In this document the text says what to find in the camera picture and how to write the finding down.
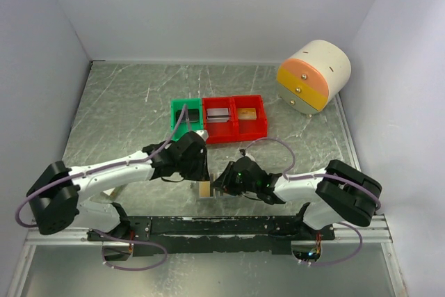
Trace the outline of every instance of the marble table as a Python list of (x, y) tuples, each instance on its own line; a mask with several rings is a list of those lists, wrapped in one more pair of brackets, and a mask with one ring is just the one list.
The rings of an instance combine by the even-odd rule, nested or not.
[[(95, 62), (86, 83), (63, 160), (83, 166), (131, 154), (170, 133), (172, 99), (261, 95), (268, 135), (294, 150), (295, 173), (326, 166), (331, 159), (353, 164), (339, 109), (331, 101), (312, 118), (282, 101), (275, 91), (274, 66), (137, 65)], [(248, 143), (208, 145), (209, 171), (222, 172)], [(268, 172), (281, 172), (291, 155), (280, 144), (262, 142), (249, 153)], [(106, 198), (96, 196), (97, 201)], [(114, 199), (131, 216), (244, 216), (295, 214), (305, 199), (273, 205), (247, 198), (199, 199), (190, 182), (159, 180), (126, 186)]]

